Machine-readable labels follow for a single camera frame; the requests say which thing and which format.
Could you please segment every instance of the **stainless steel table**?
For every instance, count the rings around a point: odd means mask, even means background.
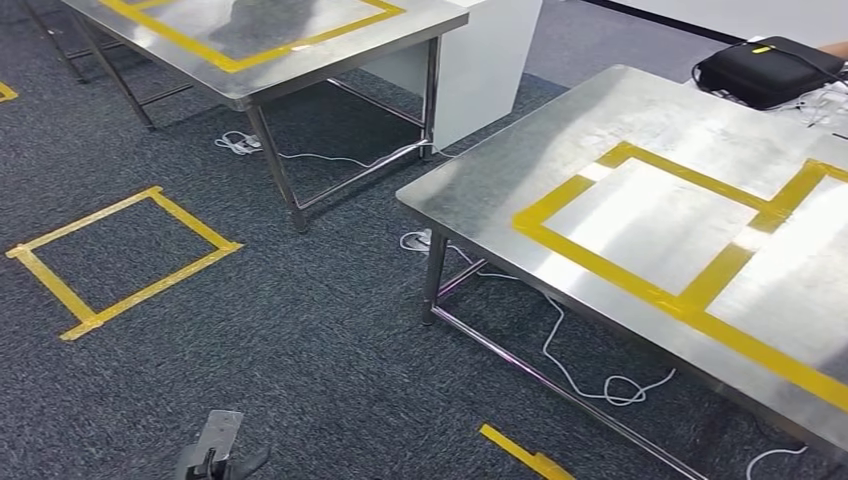
[[[439,39],[468,21],[465,9],[444,0],[63,0],[80,30],[142,123],[153,129],[144,105],[188,85],[138,101],[92,40],[91,26],[179,72],[221,103],[244,111],[263,145],[274,180],[295,226],[306,229],[303,210],[404,155],[430,152],[435,119]],[[423,119],[365,97],[334,75],[381,55],[429,42]],[[330,80],[421,128],[421,140],[379,159],[370,168],[315,197],[299,201],[279,162],[262,105]]]
[[[439,305],[486,261],[840,460],[848,451],[848,145],[613,67],[398,192],[433,229],[440,318],[703,478]],[[448,239],[483,258],[441,284]]]

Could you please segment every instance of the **white cable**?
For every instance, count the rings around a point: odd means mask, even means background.
[[[789,455],[800,455],[800,454],[806,452],[807,448],[809,448],[809,447],[805,446],[803,448],[799,448],[798,450],[786,450],[786,449],[783,449],[783,448],[778,448],[778,449],[775,449],[775,450],[769,450],[767,452],[763,452],[763,453],[757,455],[756,457],[754,457],[754,459],[751,460],[751,463],[748,464],[748,468],[745,469],[745,479],[746,480],[753,480],[753,478],[751,477],[751,473],[754,470],[754,465],[756,465],[760,460],[768,457],[769,455],[775,455],[777,453],[785,453],[785,454],[789,454]]]
[[[613,405],[613,406],[616,406],[616,407],[626,407],[628,405],[632,405],[634,403],[641,403],[641,402],[644,402],[645,400],[647,400],[648,399],[648,395],[647,395],[648,390],[651,390],[653,388],[657,388],[660,385],[665,384],[666,382],[671,380],[671,378],[677,372],[676,368],[672,368],[671,371],[668,373],[668,375],[665,376],[665,378],[663,378],[662,380],[660,380],[657,383],[652,383],[652,384],[648,385],[647,387],[642,387],[638,383],[634,382],[633,380],[631,380],[631,379],[629,379],[629,378],[627,378],[623,375],[611,375],[611,376],[607,377],[607,379],[604,381],[604,393],[602,393],[602,394],[590,394],[590,393],[583,392],[582,390],[580,390],[580,388],[574,382],[574,379],[571,378],[571,374],[568,373],[568,369],[565,368],[565,366],[562,364],[562,362],[560,362],[559,360],[554,358],[554,356],[551,355],[548,352],[548,347],[551,345],[551,341],[553,341],[554,337],[557,334],[557,331],[559,330],[559,326],[562,324],[563,320],[565,319],[565,312],[562,310],[562,308],[559,306],[559,304],[557,304],[548,295],[545,295],[545,299],[548,301],[548,303],[550,303],[557,310],[557,312],[559,312],[559,318],[557,319],[553,330],[551,330],[550,335],[548,335],[548,339],[545,340],[545,345],[542,347],[542,354],[544,354],[545,357],[548,358],[548,360],[552,361],[557,367],[559,367],[560,371],[562,372],[563,375],[565,375],[566,380],[568,380],[568,383],[571,385],[571,388],[581,397],[584,397],[584,398],[602,398],[602,399],[606,400],[610,405]],[[612,382],[615,381],[615,380],[620,380],[620,381],[623,381],[623,382],[627,382],[630,385],[633,385],[633,387],[636,388],[636,393],[634,393],[633,396],[630,397],[630,398],[616,397],[616,396],[610,395],[610,393],[609,393],[610,387],[612,386]]]
[[[420,246],[410,246],[409,244],[407,244],[407,239],[412,238],[412,237],[416,237],[416,240],[418,241]],[[403,234],[400,237],[400,247],[404,250],[427,253],[429,251],[429,245],[430,245],[430,232],[429,231],[409,232],[409,233]],[[459,256],[461,256],[463,258],[463,260],[465,260],[469,265],[474,263],[474,261],[471,260],[471,258],[468,255],[466,255],[465,252],[463,252],[456,245],[448,244],[448,248],[457,252],[459,254]],[[516,277],[510,276],[510,275],[502,275],[502,274],[499,274],[499,273],[480,273],[480,272],[477,272],[477,275],[479,275],[481,277],[496,277],[496,278],[503,278],[503,279],[506,279],[506,280],[518,280]],[[565,320],[565,311],[550,296],[545,295],[545,300],[547,300],[548,303],[550,303],[551,306],[553,306],[556,309],[556,311],[559,312],[559,318],[557,319],[556,323],[554,324],[554,328],[551,330],[551,333],[548,335],[548,338],[545,340],[544,346],[542,347],[542,354],[548,360],[553,362],[554,365],[556,365],[559,368],[559,370],[565,376],[566,380],[568,380],[569,385],[571,385],[571,389],[574,390],[574,392],[577,393],[578,395],[580,395],[581,397],[592,398],[592,399],[604,399],[610,405],[613,405],[613,406],[616,406],[616,407],[626,407],[626,406],[632,405],[634,403],[644,402],[645,400],[648,399],[647,392],[649,390],[657,388],[660,385],[665,384],[666,382],[671,380],[671,378],[674,376],[675,373],[677,373],[677,369],[673,368],[668,373],[668,375],[665,376],[665,378],[663,378],[659,382],[652,383],[652,384],[648,385],[647,387],[642,387],[638,383],[636,383],[635,381],[633,381],[630,378],[627,378],[623,375],[611,375],[611,376],[607,377],[607,379],[604,381],[604,392],[602,394],[591,394],[591,393],[586,393],[586,392],[580,390],[580,387],[578,387],[577,383],[574,382],[574,379],[572,378],[568,369],[565,368],[565,365],[563,365],[562,362],[560,362],[559,360],[554,358],[554,356],[551,355],[550,352],[548,352],[548,347],[550,347],[551,342],[553,341],[554,337],[556,336],[557,332],[559,331],[560,325],[562,325],[563,320]],[[634,388],[636,388],[636,392],[630,398],[617,397],[617,396],[611,395],[610,394],[610,388],[612,387],[612,384],[613,384],[614,381],[623,381],[623,382],[629,383]]]
[[[840,88],[841,84],[834,84],[829,87],[823,87],[818,90],[813,90],[811,92],[807,92],[800,97],[798,97],[794,102],[783,104],[774,108],[767,110],[768,112],[782,112],[786,110],[795,110],[797,109],[800,113],[801,122],[806,125],[808,128],[818,125],[819,123],[824,122],[832,115],[834,115],[833,111],[825,111],[822,112],[822,109],[829,104],[836,103],[831,98],[828,98],[828,95],[831,93],[835,93],[838,95],[848,95],[848,92],[845,91],[844,88]],[[831,108],[830,110],[838,110],[844,107],[846,101],[848,99],[844,99],[842,103],[836,108]]]
[[[239,140],[237,142],[233,142],[232,140],[230,140],[230,136],[232,136],[232,135],[240,136],[241,140]],[[262,145],[259,143],[259,139],[255,135],[246,135],[246,134],[239,132],[237,130],[231,130],[231,131],[225,133],[224,135],[222,135],[221,138],[216,138],[215,139],[215,145],[222,147],[222,148],[229,148],[236,155],[249,155],[249,154],[254,153],[254,152],[261,152],[262,151]],[[428,146],[428,145],[433,147],[433,150],[435,150],[436,152],[438,152],[440,155],[442,155],[444,157],[456,158],[456,155],[448,155],[448,154],[442,152],[439,148],[437,148],[432,143],[425,143],[425,144],[422,144],[421,146]],[[413,146],[413,144],[404,145],[403,147],[398,148],[397,150],[395,150],[394,152],[390,153],[387,156],[394,155],[394,154],[400,152],[401,150],[404,150],[404,149],[409,148],[411,146]],[[359,160],[355,160],[353,158],[326,157],[324,155],[318,155],[317,153],[298,153],[298,154],[295,154],[295,155],[286,155],[284,153],[279,153],[279,155],[283,158],[288,158],[288,159],[310,157],[310,158],[320,158],[322,160],[329,160],[329,161],[351,162],[351,163],[355,163],[355,164],[359,165],[362,168],[373,167],[378,162],[380,162],[380,160],[382,160],[382,159],[378,158],[374,162],[367,164],[367,163],[362,163]]]

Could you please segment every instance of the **table frame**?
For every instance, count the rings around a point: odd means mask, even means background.
[[[620,171],[616,176],[613,172],[616,157],[609,154],[624,147],[630,150],[629,171]],[[766,420],[803,441],[817,454],[845,463],[848,448],[843,427],[848,417],[843,414],[845,397],[841,395],[845,385],[839,380],[845,375],[845,341],[844,335],[836,338],[831,335],[831,332],[833,335],[841,332],[839,320],[844,316],[840,316],[844,308],[840,306],[844,298],[838,295],[838,288],[825,290],[844,283],[841,282],[844,278],[838,275],[839,263],[834,263],[838,260],[841,243],[831,243],[831,240],[844,240],[841,236],[844,232],[833,230],[844,223],[844,217],[796,217],[799,222],[812,221],[810,227],[803,224],[798,229],[800,224],[790,225],[795,229],[783,231],[780,241],[784,243],[776,246],[768,245],[770,237],[757,235],[758,228],[762,228],[759,231],[763,233],[775,231],[775,227],[769,228],[759,220],[782,223],[796,208],[806,209],[799,210],[801,213],[815,211],[828,215],[827,207],[823,206],[827,203],[814,205],[810,202],[825,201],[825,196],[836,195],[831,191],[845,191],[844,185],[840,185],[848,175],[844,173],[848,172],[844,149],[844,142],[821,132],[770,120],[739,105],[693,93],[679,84],[630,67],[611,67],[563,98],[550,102],[534,113],[533,118],[519,122],[462,158],[397,192],[398,200],[413,218],[434,232],[423,289],[424,321],[429,324],[440,319],[459,329],[676,468],[676,462],[665,457],[664,452],[593,412],[586,402],[618,416],[616,409],[610,410],[591,399],[574,398],[567,382],[554,374],[556,369],[550,370],[544,364],[529,365],[518,358],[522,356],[518,350],[507,351],[493,341],[500,341],[498,338],[486,338],[486,329],[473,322],[466,325],[451,314],[449,307],[443,306],[445,295],[475,276],[475,270],[488,261],[582,318],[602,324],[648,349],[661,363],[697,377],[705,387],[750,412],[752,419]],[[671,180],[664,193],[670,196],[662,201],[666,202],[665,206],[676,209],[679,200],[679,211],[685,211],[686,217],[657,218],[662,215],[657,212],[666,210],[652,210],[647,207],[647,201],[637,203],[626,213],[604,203],[609,201],[609,194],[623,190],[623,185],[634,185],[634,177],[638,179],[638,172],[645,171],[636,165],[637,162],[648,163],[654,174],[665,177],[657,185]],[[669,178],[669,174],[678,179]],[[592,185],[602,182],[607,175],[612,183],[597,187],[603,190],[594,192],[606,194],[607,200],[596,202],[584,198],[582,204],[573,206],[571,214],[574,215],[548,216],[575,194],[596,188]],[[835,178],[823,184],[824,176]],[[644,191],[645,185],[639,185],[639,191]],[[684,190],[686,196],[677,195]],[[709,194],[710,200],[703,196],[704,190],[713,192]],[[545,192],[541,199],[539,192]],[[737,193],[741,194],[739,198],[731,198]],[[635,190],[630,194],[634,198],[639,196]],[[726,200],[719,200],[715,195]],[[621,196],[615,200],[619,204],[629,203],[627,198]],[[723,205],[703,203],[716,200]],[[589,226],[586,220],[598,212],[599,218],[594,220],[602,223]],[[716,214],[708,224],[702,220],[706,213],[710,217]],[[759,219],[753,232],[749,226],[752,218]],[[631,219],[634,228],[630,231],[639,230],[636,241],[642,243],[634,244],[628,238],[628,230],[621,228],[620,222],[630,225]],[[713,223],[718,219],[727,223]],[[548,230],[542,232],[541,238],[534,238],[530,230],[538,223],[547,224],[542,226]],[[587,228],[578,231],[584,225]],[[615,230],[601,228],[607,225]],[[704,225],[715,225],[715,231],[695,230]],[[832,228],[818,234],[813,225]],[[679,231],[665,228],[680,226],[690,228]],[[807,234],[812,235],[811,239],[829,243],[807,244]],[[786,242],[796,238],[799,243],[793,249]],[[445,248],[450,248],[446,239],[467,246],[469,253],[476,253],[476,258],[484,260],[443,283],[446,280],[442,278]],[[657,248],[645,249],[644,255],[637,248],[646,240],[664,239],[669,242],[659,246],[652,242],[651,246]],[[685,297],[696,300],[687,307],[694,310],[663,310],[671,305],[666,299],[682,296],[687,290],[691,292],[689,286],[705,270],[697,267],[713,265],[716,258],[726,258],[721,252],[734,245],[741,247],[740,258],[760,252],[760,247],[767,250],[765,255],[776,254],[765,260],[769,264],[777,262],[775,266],[779,269],[775,272],[783,276],[775,289],[786,289],[788,295],[784,297],[770,291],[770,283],[773,279],[778,280],[777,275],[772,275],[770,270],[757,270],[763,267],[762,263],[757,264],[763,260],[759,257],[752,260],[754,270],[742,272],[740,280],[744,282],[723,289],[722,295],[728,297],[711,302],[703,312],[699,307],[713,294],[717,283],[710,287],[707,282],[709,288],[699,287],[699,296]],[[797,270],[788,263],[780,263],[786,257],[782,254],[783,247],[799,255]],[[697,260],[697,267],[691,263],[696,255],[702,255]],[[801,256],[811,256],[817,263],[802,265]],[[665,263],[666,259],[681,267],[696,268],[681,272],[676,266]],[[659,264],[671,268],[654,271]],[[814,265],[835,267],[827,269],[822,288],[807,280],[818,278]],[[622,281],[616,277],[621,272],[632,277]],[[737,267],[729,265],[722,273],[736,275]],[[803,278],[803,283],[794,281],[796,278]],[[646,283],[657,285],[656,291],[650,295],[640,292]],[[782,314],[780,308],[774,308],[781,305],[780,302],[791,308],[807,296],[815,299],[809,309],[801,304],[798,310],[787,309],[787,313]],[[652,303],[653,298],[658,300],[656,304]],[[804,312],[809,312],[806,315],[809,318],[805,318]],[[692,316],[693,313],[715,317],[713,320],[701,317],[704,318],[701,321]],[[811,341],[806,341],[807,328],[811,335],[816,335],[810,337]],[[726,334],[732,337],[736,330],[740,337],[748,335],[750,339],[741,338],[754,347],[748,348],[746,343],[734,344],[733,339],[728,339]],[[793,352],[792,356],[785,358],[789,354],[784,351]],[[769,357],[760,357],[763,352]],[[778,361],[772,362],[771,355]],[[792,370],[787,370],[786,365],[791,365]],[[671,445],[660,445],[675,451]],[[691,472],[687,477],[700,478]]]
[[[513,354],[506,348],[499,345],[494,340],[486,337],[483,333],[475,330],[470,325],[464,323],[462,320],[451,314],[444,307],[439,305],[440,300],[450,295],[453,291],[455,291],[460,285],[465,283],[468,279],[474,277],[477,272],[480,271],[483,267],[491,263],[496,263],[496,259],[486,259],[485,257],[474,262],[466,269],[462,270],[460,273],[456,274],[451,279],[442,283],[442,274],[444,272],[445,265],[445,253],[448,249],[449,242],[449,232],[443,232],[441,227],[435,224],[432,221],[427,222],[428,226],[432,230],[432,234],[430,236],[430,248],[427,258],[427,274],[424,280],[424,289],[423,289],[423,297],[424,297],[424,305],[423,305],[423,316],[422,323],[425,326],[433,325],[434,319],[443,320],[448,325],[456,328],[460,332],[465,335],[471,337],[477,343],[483,345],[488,350],[494,352],[502,359],[507,362],[515,365],[518,369],[523,371],[526,374],[529,374],[534,380],[541,383],[542,385],[548,387],[553,390],[557,395],[567,400],[572,405],[578,407],[583,412],[589,414],[592,418],[600,421],[605,426],[611,428],[613,431],[623,436],[625,439],[635,444],[642,450],[648,452],[654,458],[660,460],[664,464],[668,465],[684,477],[690,480],[706,480],[707,477],[699,473],[694,468],[690,467],[683,461],[676,458],[671,453],[664,450],[662,447],[653,443],[649,439],[645,438],[635,430],[632,430],[628,426],[616,420],[613,416],[607,414],[603,410],[598,407],[592,405],[587,402],[583,398],[579,397],[575,393],[565,390],[560,387],[555,381],[549,378],[540,370],[533,367],[529,362],[523,360],[521,357]],[[520,278],[521,272],[517,270],[510,269],[508,265],[502,265],[501,262],[497,262],[497,266],[504,270],[507,274],[516,276]],[[550,294],[552,292],[544,292],[538,287],[531,285],[537,290],[541,291],[545,294]]]
[[[53,35],[53,32],[47,26],[47,23],[44,22],[44,20],[41,18],[38,12],[35,11],[32,5],[29,4],[29,0],[17,0],[17,2],[21,10],[23,10],[24,13],[29,16],[30,20],[32,20],[32,23],[41,33],[41,36],[44,37],[50,47],[53,48],[53,50],[56,52],[56,56],[59,58],[62,64],[65,65],[65,68],[68,69],[68,72],[71,74],[71,77],[73,77],[73,79],[76,80],[77,83],[88,83],[88,79],[83,76],[82,72],[80,72],[79,68],[74,64],[74,60],[92,55],[93,52],[91,51],[91,49],[84,48],[82,50],[75,50],[71,52],[65,51],[65,49],[63,49],[62,46],[59,45],[59,42],[56,40],[56,37]],[[121,42],[112,41],[103,44],[101,48],[103,48],[104,50],[110,50],[121,45]]]
[[[133,109],[133,112],[135,112],[142,125],[144,125],[145,128],[147,128],[149,131],[155,130],[156,127],[150,117],[147,115],[147,112],[145,112],[144,107],[150,103],[157,102],[164,98],[170,97],[171,95],[175,95],[184,90],[187,90],[191,88],[192,85],[181,85],[171,90],[153,95],[147,99],[138,100],[133,94],[132,90],[127,85],[127,83],[121,77],[121,74],[106,56],[104,48],[102,48],[101,45],[99,45],[95,40],[93,28],[96,27],[92,24],[92,22],[89,22],[83,15],[77,12],[72,12],[72,17],[80,33],[83,35],[83,37],[85,37],[92,54],[94,54],[94,56],[100,62],[103,69],[106,70],[106,73],[108,73],[109,76],[112,77],[112,80],[121,90],[121,93],[123,94],[126,101],[130,104],[130,107]],[[420,129],[421,135],[418,141],[407,145],[387,156],[377,159],[371,164],[370,167],[324,189],[320,193],[306,200],[299,200],[297,198],[297,194],[294,191],[292,182],[290,181],[289,176],[286,174],[285,168],[283,167],[280,161],[279,150],[277,148],[276,143],[274,142],[274,139],[271,136],[271,132],[268,128],[268,123],[265,119],[265,114],[262,108],[263,104],[269,103],[273,100],[276,100],[277,98],[281,98],[284,95],[272,98],[265,98],[265,96],[263,95],[261,100],[257,98],[245,109],[245,113],[247,114],[247,117],[250,120],[251,127],[253,128],[254,133],[259,137],[259,141],[262,144],[262,151],[265,155],[265,159],[268,163],[268,168],[271,171],[271,176],[274,179],[274,183],[277,185],[277,188],[280,191],[280,194],[282,195],[283,200],[285,201],[289,209],[289,214],[294,223],[295,229],[298,232],[303,233],[308,230],[306,217],[303,213],[307,208],[312,207],[321,200],[324,200],[325,198],[339,192],[340,190],[345,189],[346,187],[358,182],[359,180],[370,176],[379,170],[382,170],[388,165],[394,163],[395,161],[402,159],[411,152],[417,150],[419,159],[423,159],[427,156],[432,155],[434,127],[436,120],[436,95],[438,92],[441,35],[427,40],[427,45],[427,78],[422,107],[423,113],[421,119],[415,118],[377,99],[369,97],[368,95],[357,91],[350,85],[347,85],[337,79],[324,79],[328,83],[348,93],[351,93],[356,97],[363,99],[368,103],[377,106],[412,125],[415,125]]]

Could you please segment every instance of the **yellow tape square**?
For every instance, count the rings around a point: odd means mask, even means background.
[[[757,215],[746,228],[763,235],[773,234],[825,177],[848,183],[848,172],[817,160],[807,160],[772,199],[766,200],[622,142],[513,217],[513,228],[536,242],[848,412],[848,385],[706,312],[718,294],[756,254],[756,247],[746,246],[743,242],[728,244],[682,293],[674,295],[544,225],[555,213],[602,181],[603,172],[616,169],[631,159],[645,162],[756,210]]]
[[[311,35],[285,45],[274,47],[264,52],[250,55],[246,58],[234,59],[189,35],[179,32],[175,28],[168,26],[145,13],[145,10],[147,9],[176,1],[178,0],[141,0],[135,3],[127,3],[125,0],[100,0],[101,3],[110,7],[115,12],[129,18],[139,25],[144,25],[162,37],[170,40],[175,45],[197,55],[227,73],[236,73],[241,70],[254,67],[277,57],[288,55],[299,48],[315,45],[325,40],[359,30],[360,28],[373,25],[377,22],[381,22],[406,12],[406,10],[383,0],[356,0],[366,5],[377,7],[381,10],[381,12],[317,35]]]
[[[8,102],[18,98],[18,94],[5,83],[0,82],[0,102]]]
[[[46,245],[53,240],[61,238],[69,233],[75,232],[87,225],[90,225],[102,218],[105,218],[115,212],[123,210],[124,208],[129,207],[130,205],[134,205],[142,200],[151,199],[156,204],[171,214],[175,219],[182,222],[186,227],[193,230],[194,233],[198,234],[207,242],[211,243],[213,246],[217,248],[217,250],[212,253],[190,263],[189,265],[181,268],[180,270],[168,275],[167,277],[154,282],[151,285],[139,290],[136,293],[124,298],[123,300],[115,303],[112,306],[105,308],[100,312],[94,312],[91,307],[89,307],[80,297],[76,294],[76,292],[71,289],[61,278],[59,278],[53,270],[50,269],[47,265],[45,265],[41,259],[39,259],[33,250],[36,248]],[[62,340],[76,340],[77,338],[85,335],[86,333],[94,330],[97,327],[102,326],[104,323],[108,322],[115,316],[123,313],[129,308],[138,305],[144,300],[161,293],[163,290],[167,289],[175,285],[176,283],[185,280],[186,278],[194,275],[200,270],[212,265],[223,257],[235,252],[240,249],[244,245],[239,243],[230,242],[226,240],[224,237],[216,233],[214,230],[206,226],[203,222],[198,220],[196,217],[183,210],[182,207],[162,195],[162,187],[151,187],[141,193],[133,195],[126,200],[122,200],[114,205],[104,208],[99,212],[93,213],[87,217],[81,218],[76,222],[73,222],[69,225],[66,225],[62,228],[54,230],[46,235],[42,235],[41,237],[36,238],[35,240],[29,241],[27,243],[19,244],[15,248],[6,252],[6,256],[9,258],[16,258],[21,263],[24,264],[25,267],[29,269],[29,271],[35,275],[35,277],[50,290],[62,304],[67,307],[74,316],[79,320],[79,325],[68,330],[67,332],[60,335]]]

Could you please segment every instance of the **black device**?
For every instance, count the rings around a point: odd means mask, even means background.
[[[765,110],[842,81],[839,73],[844,65],[841,58],[813,47],[769,37],[712,55],[695,65],[692,76],[702,90],[725,90],[748,106]]]

